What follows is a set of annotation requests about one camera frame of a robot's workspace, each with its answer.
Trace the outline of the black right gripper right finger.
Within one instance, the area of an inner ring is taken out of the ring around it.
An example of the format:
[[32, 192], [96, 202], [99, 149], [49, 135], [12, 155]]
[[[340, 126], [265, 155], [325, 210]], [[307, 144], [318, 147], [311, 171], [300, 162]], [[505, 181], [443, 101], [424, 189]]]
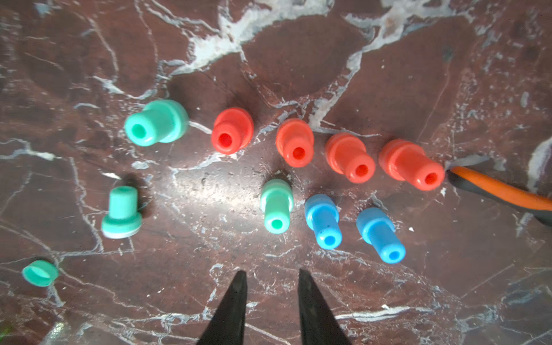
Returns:
[[351, 345], [309, 271], [300, 269], [298, 302], [302, 344]]

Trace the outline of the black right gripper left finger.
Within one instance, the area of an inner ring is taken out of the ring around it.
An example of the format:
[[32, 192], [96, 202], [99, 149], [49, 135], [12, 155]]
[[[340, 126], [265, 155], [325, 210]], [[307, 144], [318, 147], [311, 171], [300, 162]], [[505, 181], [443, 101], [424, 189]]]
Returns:
[[247, 273], [240, 270], [196, 344], [243, 344], [246, 307]]

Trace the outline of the blue stamp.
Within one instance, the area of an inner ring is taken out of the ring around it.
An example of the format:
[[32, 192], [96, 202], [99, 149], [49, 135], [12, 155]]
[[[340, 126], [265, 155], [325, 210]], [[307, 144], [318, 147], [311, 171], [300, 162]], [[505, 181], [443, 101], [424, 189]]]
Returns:
[[356, 227], [383, 262], [393, 265], [404, 259], [405, 246], [395, 235], [395, 226], [385, 212], [379, 208], [365, 209], [357, 217]]
[[334, 250], [342, 243], [339, 212], [327, 195], [317, 194], [310, 197], [305, 204], [305, 216], [308, 227], [313, 230], [322, 249]]

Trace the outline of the green stamp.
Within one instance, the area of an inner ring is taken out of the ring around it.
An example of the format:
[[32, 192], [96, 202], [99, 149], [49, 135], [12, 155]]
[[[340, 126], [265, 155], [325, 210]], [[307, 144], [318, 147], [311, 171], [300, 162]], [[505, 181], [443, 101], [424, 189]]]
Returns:
[[281, 179], [272, 179], [263, 185], [260, 208], [264, 214], [264, 227], [272, 234], [289, 229], [290, 212], [294, 206], [290, 185]]
[[123, 239], [138, 233], [142, 214], [138, 211], [138, 191], [131, 186], [119, 186], [109, 194], [108, 214], [103, 218], [101, 231], [106, 238]]
[[188, 112], [178, 102], [168, 99], [149, 102], [141, 112], [129, 116], [124, 124], [128, 138], [141, 147], [174, 142], [188, 128]]

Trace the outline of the red stamp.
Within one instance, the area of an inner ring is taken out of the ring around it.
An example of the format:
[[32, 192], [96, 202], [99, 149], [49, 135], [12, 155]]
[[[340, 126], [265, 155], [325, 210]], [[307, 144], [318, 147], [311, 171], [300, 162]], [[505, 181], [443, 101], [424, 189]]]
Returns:
[[301, 119], [285, 120], [277, 131], [275, 143], [277, 151], [291, 167], [305, 167], [313, 159], [313, 132]]
[[245, 148], [252, 140], [254, 122], [251, 115], [241, 108], [222, 111], [214, 122], [211, 144], [224, 155], [232, 155]]
[[325, 145], [325, 157], [334, 172], [352, 183], [365, 183], [375, 174], [375, 161], [367, 154], [365, 144], [354, 135], [333, 135]]
[[378, 155], [381, 168], [397, 181], [407, 181], [420, 191], [438, 188], [444, 178], [444, 167], [429, 159], [422, 147], [404, 139], [388, 142]]

